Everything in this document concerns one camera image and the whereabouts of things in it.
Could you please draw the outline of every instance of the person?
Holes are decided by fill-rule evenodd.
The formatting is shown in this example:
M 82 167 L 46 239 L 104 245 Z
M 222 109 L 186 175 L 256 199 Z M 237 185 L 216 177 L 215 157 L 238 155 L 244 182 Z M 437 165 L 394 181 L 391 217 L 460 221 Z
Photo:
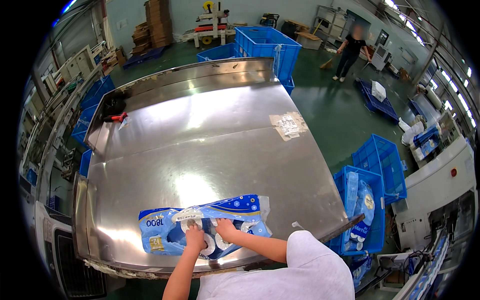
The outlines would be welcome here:
M 352 34 L 349 34 L 345 37 L 345 41 L 337 50 L 337 54 L 340 54 L 342 52 L 343 53 L 342 53 L 340 62 L 338 63 L 335 76 L 333 76 L 332 78 L 333 80 L 338 80 L 338 78 L 340 78 L 340 82 L 343 82 L 345 80 L 345 76 L 347 75 L 348 70 L 353 65 L 353 63 L 357 60 L 360 54 L 360 48 L 362 47 L 363 47 L 363 51 L 365 51 L 365 55 L 367 56 L 368 61 L 372 62 L 372 59 L 370 58 L 370 54 L 368 53 L 367 44 L 362 39 L 362 35 L 363 35 L 362 27 L 360 25 L 355 25 L 353 27 Z
M 255 236 L 237 230 L 230 219 L 217 218 L 223 240 L 286 263 L 277 270 L 236 271 L 200 277 L 197 300 L 205 299 L 355 299 L 349 268 L 310 232 L 293 232 L 288 240 Z M 193 224 L 185 233 L 187 246 L 163 293 L 164 300 L 184 300 L 198 254 L 205 248 L 204 231 Z
M 428 90 L 423 84 L 417 84 L 417 93 L 415 94 L 415 96 L 418 96 L 421 93 L 424 93 L 426 95 L 428 94 Z

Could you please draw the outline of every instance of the green floor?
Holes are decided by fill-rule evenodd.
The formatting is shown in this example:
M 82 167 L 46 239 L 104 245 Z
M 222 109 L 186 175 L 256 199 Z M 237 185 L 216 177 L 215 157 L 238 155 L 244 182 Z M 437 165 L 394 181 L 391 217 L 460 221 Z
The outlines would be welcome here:
M 218 46 L 214 41 L 208 48 Z M 137 78 L 185 64 L 197 62 L 196 54 L 204 51 L 196 49 L 192 42 L 172 44 L 162 57 L 123 70 L 116 66 L 110 73 L 115 86 L 133 81 Z M 295 89 L 291 97 L 310 128 L 325 161 L 332 174 L 341 170 L 344 165 L 351 165 L 351 154 L 355 152 L 372 133 L 384 137 L 397 144 L 400 159 L 405 160 L 408 170 L 405 177 L 418 169 L 412 154 L 401 143 L 402 130 L 392 121 L 378 113 L 367 110 L 360 91 L 354 86 L 354 79 L 376 80 L 386 89 L 388 99 L 397 115 L 409 122 L 414 115 L 407 106 L 408 96 L 415 88 L 401 80 L 395 80 L 390 73 L 376 73 L 371 66 L 363 71 L 365 61 L 358 59 L 351 67 L 345 81 L 333 81 L 334 68 L 320 70 L 319 66 L 333 57 L 332 53 L 301 49 L 293 72 Z M 390 235 L 385 237 L 383 253 L 396 252 L 396 246 Z M 127 280 L 127 285 L 108 295 L 111 299 L 159 299 L 165 281 Z M 198 280 L 194 281 L 192 290 L 198 289 Z M 362 299 L 391 299 L 395 293 L 369 290 Z

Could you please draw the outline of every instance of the broom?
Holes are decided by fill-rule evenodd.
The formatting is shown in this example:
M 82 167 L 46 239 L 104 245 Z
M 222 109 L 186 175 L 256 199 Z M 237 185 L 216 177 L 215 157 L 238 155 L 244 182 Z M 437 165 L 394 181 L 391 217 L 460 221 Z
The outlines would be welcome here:
M 338 54 L 335 54 L 331 59 L 329 59 L 326 63 L 320 66 L 320 69 L 330 69 L 333 67 L 332 60 L 337 56 Z

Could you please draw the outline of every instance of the sticker residue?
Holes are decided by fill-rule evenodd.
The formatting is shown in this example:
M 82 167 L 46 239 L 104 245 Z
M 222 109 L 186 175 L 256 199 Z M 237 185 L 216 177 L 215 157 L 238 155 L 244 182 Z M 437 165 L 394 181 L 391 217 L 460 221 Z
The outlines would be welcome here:
M 296 111 L 284 115 L 270 115 L 270 121 L 284 141 L 299 137 L 301 132 L 308 130 L 302 116 Z

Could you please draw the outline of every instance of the red handled tool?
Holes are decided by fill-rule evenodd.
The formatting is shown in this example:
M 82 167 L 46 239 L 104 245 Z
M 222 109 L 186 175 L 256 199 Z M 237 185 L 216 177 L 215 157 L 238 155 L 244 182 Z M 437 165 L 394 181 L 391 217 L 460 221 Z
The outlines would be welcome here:
M 103 122 L 120 122 L 122 123 L 123 120 L 128 117 L 126 112 L 123 112 L 121 115 L 115 115 L 115 116 L 108 116 L 103 118 Z

